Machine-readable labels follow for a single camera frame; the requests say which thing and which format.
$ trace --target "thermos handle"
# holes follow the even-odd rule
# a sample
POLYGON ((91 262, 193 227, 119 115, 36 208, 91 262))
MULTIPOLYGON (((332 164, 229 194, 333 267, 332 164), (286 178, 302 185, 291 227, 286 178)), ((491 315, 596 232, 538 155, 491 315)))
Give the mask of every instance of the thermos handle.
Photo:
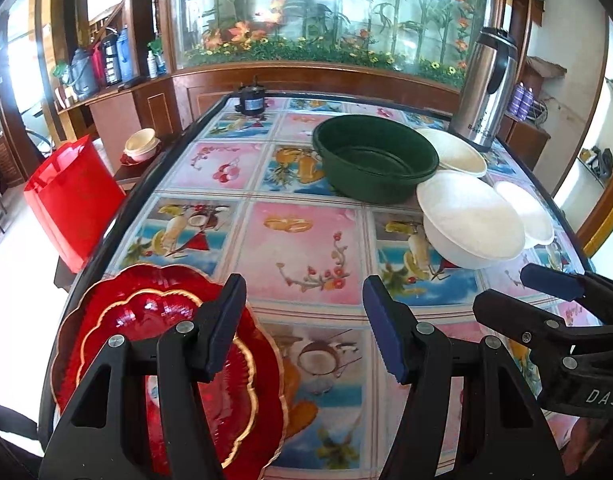
POLYGON ((504 74, 509 66, 509 46, 500 41, 495 49, 495 66, 487 85, 487 93, 495 94, 503 82, 504 74))

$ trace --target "blue gripper pad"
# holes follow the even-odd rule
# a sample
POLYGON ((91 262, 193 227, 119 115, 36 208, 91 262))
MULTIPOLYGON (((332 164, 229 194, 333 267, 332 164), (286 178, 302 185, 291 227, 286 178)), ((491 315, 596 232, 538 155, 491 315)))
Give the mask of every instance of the blue gripper pad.
POLYGON ((392 300, 379 276, 364 280, 362 302, 388 372, 400 384, 408 384, 411 370, 404 350, 413 338, 415 316, 404 303, 392 300))
POLYGON ((578 274, 567 274, 536 264, 527 264, 520 271, 522 285, 565 301, 584 296, 584 286, 578 281, 578 274))
POLYGON ((198 310, 198 313, 201 313, 206 307, 212 310, 206 319, 208 325, 205 325, 210 330, 208 361, 205 370, 211 377, 224 366, 226 354, 233 341, 237 325, 240 323, 245 304, 246 282, 240 274, 231 274, 218 299, 203 303, 198 310))

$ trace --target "aquarium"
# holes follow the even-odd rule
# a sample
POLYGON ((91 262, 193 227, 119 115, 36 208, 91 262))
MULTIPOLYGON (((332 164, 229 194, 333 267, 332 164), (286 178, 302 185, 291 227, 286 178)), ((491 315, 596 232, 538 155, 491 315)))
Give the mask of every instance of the aquarium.
POLYGON ((461 88, 487 0, 172 0, 172 13, 178 68, 322 61, 461 88))

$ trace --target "gray thermos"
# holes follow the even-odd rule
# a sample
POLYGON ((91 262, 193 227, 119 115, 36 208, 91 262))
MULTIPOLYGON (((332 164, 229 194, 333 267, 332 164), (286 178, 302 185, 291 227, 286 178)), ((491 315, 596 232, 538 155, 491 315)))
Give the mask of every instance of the gray thermos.
POLYGON ((75 51, 71 62, 71 85, 81 101, 97 94, 99 88, 95 80, 91 53, 83 48, 75 51))
POLYGON ((518 49, 509 33, 501 28, 483 28, 469 60, 450 133, 487 152, 500 129, 517 67, 518 49))

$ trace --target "purple bottle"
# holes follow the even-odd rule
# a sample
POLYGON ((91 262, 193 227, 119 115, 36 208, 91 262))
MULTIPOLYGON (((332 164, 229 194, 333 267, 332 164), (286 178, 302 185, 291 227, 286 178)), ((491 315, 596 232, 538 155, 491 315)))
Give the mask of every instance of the purple bottle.
POLYGON ((511 98, 509 99, 509 105, 507 106, 507 111, 513 115, 518 115, 518 110, 520 109, 520 104, 522 103, 522 97, 524 96, 524 85, 522 83, 518 83, 513 89, 513 93, 511 94, 511 98))
POLYGON ((520 103, 520 109, 518 110, 518 118, 523 121, 527 118, 529 110, 533 106, 533 90, 528 88, 522 96, 522 103, 520 103))

